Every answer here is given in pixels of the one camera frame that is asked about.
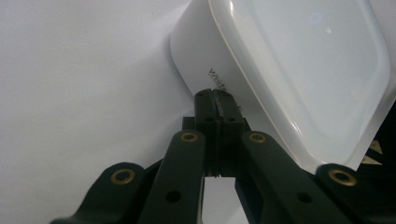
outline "white plastic container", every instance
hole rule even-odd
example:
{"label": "white plastic container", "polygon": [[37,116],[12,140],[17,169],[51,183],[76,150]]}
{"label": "white plastic container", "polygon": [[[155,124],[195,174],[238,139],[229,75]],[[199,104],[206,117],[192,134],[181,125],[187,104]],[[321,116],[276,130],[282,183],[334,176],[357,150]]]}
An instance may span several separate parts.
{"label": "white plastic container", "polygon": [[231,93],[250,126],[311,173],[356,169],[395,100],[364,0],[192,0],[171,52],[192,93]]}

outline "white background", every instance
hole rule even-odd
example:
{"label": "white background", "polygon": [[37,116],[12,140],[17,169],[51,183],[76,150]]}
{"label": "white background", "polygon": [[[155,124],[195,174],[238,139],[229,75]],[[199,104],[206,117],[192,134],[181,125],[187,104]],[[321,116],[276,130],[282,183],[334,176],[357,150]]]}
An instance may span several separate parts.
{"label": "white background", "polygon": [[[107,167],[164,156],[193,116],[169,50],[188,2],[0,1],[0,223],[69,217]],[[246,222],[206,183],[204,223]]]}

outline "screw hole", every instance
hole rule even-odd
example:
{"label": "screw hole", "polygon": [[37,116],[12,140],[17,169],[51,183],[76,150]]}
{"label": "screw hole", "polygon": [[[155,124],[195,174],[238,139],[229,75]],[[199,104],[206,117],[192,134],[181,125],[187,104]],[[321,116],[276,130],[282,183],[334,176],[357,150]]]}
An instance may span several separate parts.
{"label": "screw hole", "polygon": [[185,142],[195,142],[198,139],[198,135],[196,133],[183,133],[181,135],[181,140]]}
{"label": "screw hole", "polygon": [[173,190],[173,191],[169,191],[168,193],[166,193],[165,199],[169,203],[177,203],[178,201],[180,201],[181,195],[178,191]]}
{"label": "screw hole", "polygon": [[263,143],[266,140],[265,135],[261,133],[252,133],[248,136],[248,139],[255,143]]}
{"label": "screw hole", "polygon": [[307,193],[299,192],[297,193],[297,199],[302,203],[312,203],[312,197]]}
{"label": "screw hole", "polygon": [[120,169],[113,173],[110,180],[115,185],[126,185],[134,180],[134,171],[131,169]]}
{"label": "screw hole", "polygon": [[329,171],[329,176],[333,181],[344,186],[352,187],[358,182],[355,176],[340,169],[331,169]]}

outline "translucent lid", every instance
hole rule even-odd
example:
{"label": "translucent lid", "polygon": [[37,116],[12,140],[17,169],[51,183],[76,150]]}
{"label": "translucent lid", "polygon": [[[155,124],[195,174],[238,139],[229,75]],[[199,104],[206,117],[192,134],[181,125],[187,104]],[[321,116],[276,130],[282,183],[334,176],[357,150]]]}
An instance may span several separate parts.
{"label": "translucent lid", "polygon": [[294,159],[313,167],[348,161],[389,80],[388,53],[368,1],[209,4]]}

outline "brass screw insert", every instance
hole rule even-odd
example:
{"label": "brass screw insert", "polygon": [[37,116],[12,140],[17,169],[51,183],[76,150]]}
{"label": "brass screw insert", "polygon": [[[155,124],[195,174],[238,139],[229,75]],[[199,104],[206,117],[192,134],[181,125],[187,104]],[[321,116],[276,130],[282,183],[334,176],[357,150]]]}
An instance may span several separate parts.
{"label": "brass screw insert", "polygon": [[358,183],[358,180],[356,179],[355,176],[351,175],[346,171],[339,169],[331,169],[329,171],[329,176],[333,181],[344,186],[352,187]]}
{"label": "brass screw insert", "polygon": [[198,135],[196,133],[183,133],[180,138],[184,142],[195,142],[198,140]]}
{"label": "brass screw insert", "polygon": [[111,183],[115,185],[126,185],[134,180],[134,171],[131,169],[120,169],[111,176]]}
{"label": "brass screw insert", "polygon": [[267,139],[265,138],[265,135],[262,133],[251,133],[248,136],[248,140],[255,142],[255,143],[264,143],[265,140],[267,140]]}

